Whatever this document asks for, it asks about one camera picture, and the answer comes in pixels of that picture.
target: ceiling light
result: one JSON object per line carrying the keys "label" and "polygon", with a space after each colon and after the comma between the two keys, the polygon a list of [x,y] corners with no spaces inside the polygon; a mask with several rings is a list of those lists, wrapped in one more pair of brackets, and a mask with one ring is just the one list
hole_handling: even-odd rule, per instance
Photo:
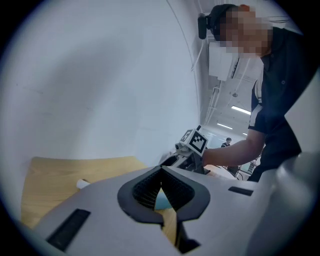
{"label": "ceiling light", "polygon": [[246,114],[248,114],[248,115],[251,115],[251,112],[250,112],[250,111],[247,111],[247,110],[242,109],[242,108],[240,108],[240,107],[232,106],[231,108],[232,108],[233,110],[238,110],[238,111],[240,111],[240,112],[243,112],[243,113],[246,113]]}
{"label": "ceiling light", "polygon": [[233,129],[233,128],[231,128],[231,127],[229,127],[229,126],[226,126],[226,125],[223,125],[223,124],[221,124],[221,123],[217,123],[217,125],[218,125],[218,126],[223,126],[223,127],[225,127],[225,128],[231,129],[231,130]]}

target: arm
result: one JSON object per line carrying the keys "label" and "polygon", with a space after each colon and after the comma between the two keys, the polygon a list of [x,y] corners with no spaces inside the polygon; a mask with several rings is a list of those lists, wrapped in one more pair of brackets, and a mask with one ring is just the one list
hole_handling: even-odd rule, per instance
{"label": "arm", "polygon": [[231,146],[206,149],[203,166],[240,166],[257,158],[265,144],[265,134],[250,129],[245,140]]}

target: person in background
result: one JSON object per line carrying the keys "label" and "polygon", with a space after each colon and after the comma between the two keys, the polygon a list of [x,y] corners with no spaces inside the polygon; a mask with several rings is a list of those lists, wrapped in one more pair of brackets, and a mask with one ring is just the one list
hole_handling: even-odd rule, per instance
{"label": "person in background", "polygon": [[239,166],[262,152],[260,165],[248,179],[258,182],[264,171],[278,168],[301,152],[285,114],[314,76],[317,50],[308,46],[303,35],[256,18],[254,10],[244,4],[216,5],[209,16],[210,30],[222,46],[261,58],[263,79],[252,89],[246,139],[231,146],[206,149],[203,165]]}
{"label": "person in background", "polygon": [[226,142],[222,143],[221,148],[229,147],[231,143],[231,138],[226,138]]}

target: shirt sleeve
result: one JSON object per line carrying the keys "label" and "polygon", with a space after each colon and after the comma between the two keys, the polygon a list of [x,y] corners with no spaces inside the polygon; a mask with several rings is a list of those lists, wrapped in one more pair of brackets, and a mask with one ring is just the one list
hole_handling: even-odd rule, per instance
{"label": "shirt sleeve", "polygon": [[259,100],[256,97],[255,89],[257,83],[252,88],[251,94],[251,116],[248,129],[255,130],[266,134],[266,122],[265,122],[265,110]]}

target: man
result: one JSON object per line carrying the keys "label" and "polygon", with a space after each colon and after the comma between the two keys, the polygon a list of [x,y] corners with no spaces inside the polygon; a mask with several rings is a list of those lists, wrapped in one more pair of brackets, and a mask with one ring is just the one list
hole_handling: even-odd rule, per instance
{"label": "man", "polygon": [[317,66],[302,35],[262,23],[247,5],[215,6],[210,26],[222,45],[254,54],[261,58],[264,68],[262,86],[256,82],[252,89],[246,139],[224,148],[206,149],[203,165],[239,166],[263,150],[260,165],[248,179],[258,182],[264,171],[276,169],[301,152],[284,115],[307,87]]}
{"label": "man", "polygon": [[222,143],[221,148],[229,147],[231,143],[231,138],[226,138],[226,142]]}

